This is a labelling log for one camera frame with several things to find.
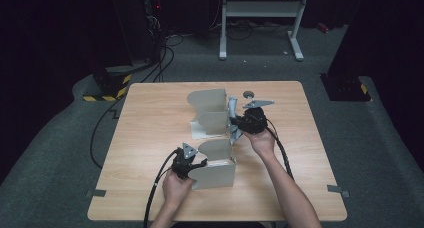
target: hand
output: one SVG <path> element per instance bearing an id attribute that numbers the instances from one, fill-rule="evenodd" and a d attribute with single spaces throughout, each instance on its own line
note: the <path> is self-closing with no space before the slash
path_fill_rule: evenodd
<path id="1" fill-rule="evenodd" d="M 243 134 L 249 138 L 253 150 L 262 158 L 274 155 L 275 139 L 268 130 L 252 135 L 247 132 Z"/>
<path id="2" fill-rule="evenodd" d="M 165 180 L 162 184 L 162 189 L 165 196 L 165 204 L 179 207 L 187 194 L 190 192 L 193 183 L 193 179 L 187 178 L 182 180 L 175 172 L 169 170 L 166 173 Z"/>

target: person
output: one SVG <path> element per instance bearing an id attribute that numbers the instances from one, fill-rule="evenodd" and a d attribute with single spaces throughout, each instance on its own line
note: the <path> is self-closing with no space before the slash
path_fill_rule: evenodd
<path id="1" fill-rule="evenodd" d="M 274 153 L 275 139 L 270 131 L 252 135 L 244 133 L 250 140 L 253 150 L 263 161 L 277 195 L 283 216 L 288 227 L 321 227 L 318 216 L 309 199 L 287 174 Z M 180 179 L 171 170 L 167 172 L 163 182 L 165 203 L 153 221 L 151 228 L 168 228 L 178 208 L 191 190 L 192 179 Z"/>

